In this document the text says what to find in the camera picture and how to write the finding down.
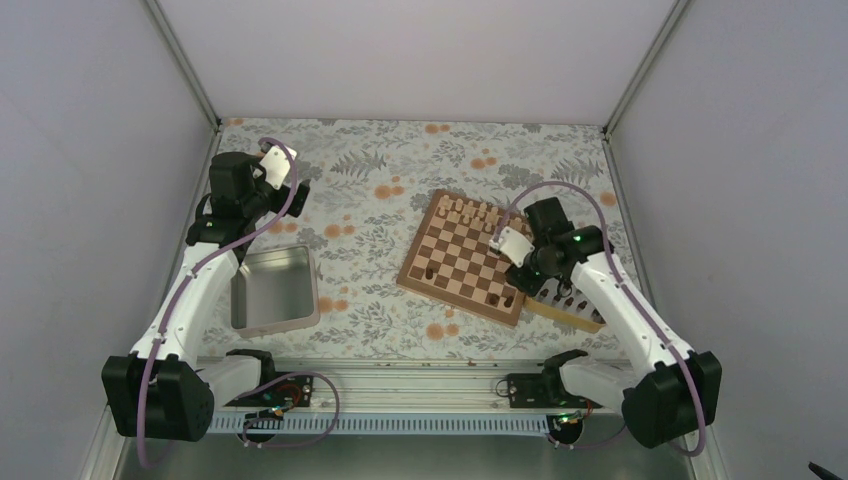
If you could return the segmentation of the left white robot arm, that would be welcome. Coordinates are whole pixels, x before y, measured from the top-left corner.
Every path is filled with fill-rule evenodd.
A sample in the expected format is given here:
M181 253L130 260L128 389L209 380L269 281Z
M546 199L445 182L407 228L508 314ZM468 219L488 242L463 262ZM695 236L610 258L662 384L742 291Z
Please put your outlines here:
M248 350L201 369L199 347L215 304L241 267L259 221L297 217L310 187L299 180L297 153L265 141L263 156L213 157L209 191L195 210L177 279L156 317L126 356L101 372L117 432L125 437L198 441L216 410L243 395L255 405L278 391L267 353Z

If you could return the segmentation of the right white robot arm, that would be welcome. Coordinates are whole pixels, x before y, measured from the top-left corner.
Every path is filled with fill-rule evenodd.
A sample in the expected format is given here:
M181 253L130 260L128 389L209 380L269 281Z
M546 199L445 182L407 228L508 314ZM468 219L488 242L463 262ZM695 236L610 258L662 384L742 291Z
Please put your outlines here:
M531 234L501 220L489 245L511 265L507 282L529 297L545 283L582 293L621 342L630 372L593 359L582 350L549 358L541 391L555 407L582 398L607 407L623 420L642 446L654 448L690 433L706 445L706 428L715 419L722 366L709 352L696 352L673 332L624 272L608 240L606 226L577 228L556 198L524 210Z

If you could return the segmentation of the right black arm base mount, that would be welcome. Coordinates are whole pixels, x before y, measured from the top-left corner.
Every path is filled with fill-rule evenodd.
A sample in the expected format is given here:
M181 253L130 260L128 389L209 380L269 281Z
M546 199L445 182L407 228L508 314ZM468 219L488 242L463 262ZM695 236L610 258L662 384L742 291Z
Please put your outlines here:
M505 398L511 409L553 409L554 413L545 415L552 443L576 443L595 407L592 401L567 393L558 380L545 373L508 374L495 383L494 392Z

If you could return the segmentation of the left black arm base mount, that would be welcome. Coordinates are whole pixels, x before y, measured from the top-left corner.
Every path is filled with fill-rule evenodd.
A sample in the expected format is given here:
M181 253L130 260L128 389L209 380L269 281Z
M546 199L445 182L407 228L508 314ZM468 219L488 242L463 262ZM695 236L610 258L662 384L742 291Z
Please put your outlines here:
M283 380L262 392L234 399L227 407L254 407L257 412L248 413L245 421L254 418L282 420L284 415L295 408L310 406L314 377L301 375Z

